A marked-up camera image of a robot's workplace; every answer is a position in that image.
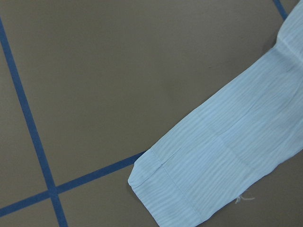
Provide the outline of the light blue button-up shirt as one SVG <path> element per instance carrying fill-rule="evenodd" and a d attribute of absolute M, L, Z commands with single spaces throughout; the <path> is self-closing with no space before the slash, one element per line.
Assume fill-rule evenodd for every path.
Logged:
<path fill-rule="evenodd" d="M 195 227 L 303 149 L 303 4 L 276 44 L 140 156 L 128 178 L 161 227 Z"/>

